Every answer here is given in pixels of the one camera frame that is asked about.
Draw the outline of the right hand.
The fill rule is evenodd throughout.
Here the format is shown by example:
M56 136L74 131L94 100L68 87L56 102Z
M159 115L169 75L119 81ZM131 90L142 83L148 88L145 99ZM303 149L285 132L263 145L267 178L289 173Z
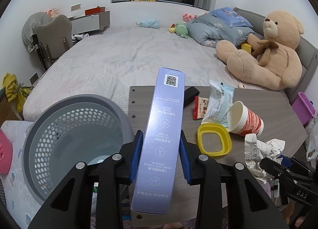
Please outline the right hand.
M317 228L317 205L305 217L298 216L296 220L292 220L296 204L296 201L290 200L282 212L289 228Z

